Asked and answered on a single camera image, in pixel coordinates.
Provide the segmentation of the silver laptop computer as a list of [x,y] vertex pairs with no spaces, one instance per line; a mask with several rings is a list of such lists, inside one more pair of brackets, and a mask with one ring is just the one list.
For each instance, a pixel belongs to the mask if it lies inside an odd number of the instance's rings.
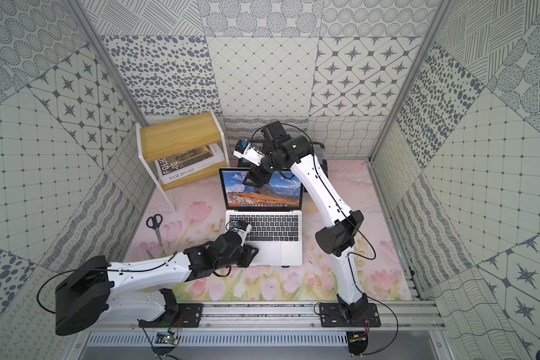
[[302,200],[304,188],[290,172],[275,172],[268,184],[243,183],[247,168],[220,168],[226,222],[247,221],[245,243],[259,250],[253,266],[301,266],[303,263]]

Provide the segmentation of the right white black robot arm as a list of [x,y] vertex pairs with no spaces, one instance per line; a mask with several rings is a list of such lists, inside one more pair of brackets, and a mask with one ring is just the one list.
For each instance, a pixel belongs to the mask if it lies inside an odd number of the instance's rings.
[[353,211],[335,190],[320,166],[309,136],[292,137],[279,121],[261,127],[259,132],[264,137],[261,147],[240,139],[233,151],[237,158],[250,162],[244,183],[261,188],[274,173],[283,170],[289,170],[302,183],[325,225],[315,234],[315,239],[333,261],[338,285],[335,313],[347,325],[363,323],[369,301],[359,282],[354,259],[355,237],[363,223],[363,214]]

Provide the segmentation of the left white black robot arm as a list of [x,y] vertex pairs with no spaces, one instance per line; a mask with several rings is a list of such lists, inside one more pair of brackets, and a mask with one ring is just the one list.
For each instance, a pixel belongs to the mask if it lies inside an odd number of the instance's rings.
[[179,303],[169,286],[249,267],[259,251],[245,243],[246,235],[229,231],[215,241],[140,262],[87,260],[55,288],[55,333],[73,335],[108,321],[136,320],[142,328],[178,322]]

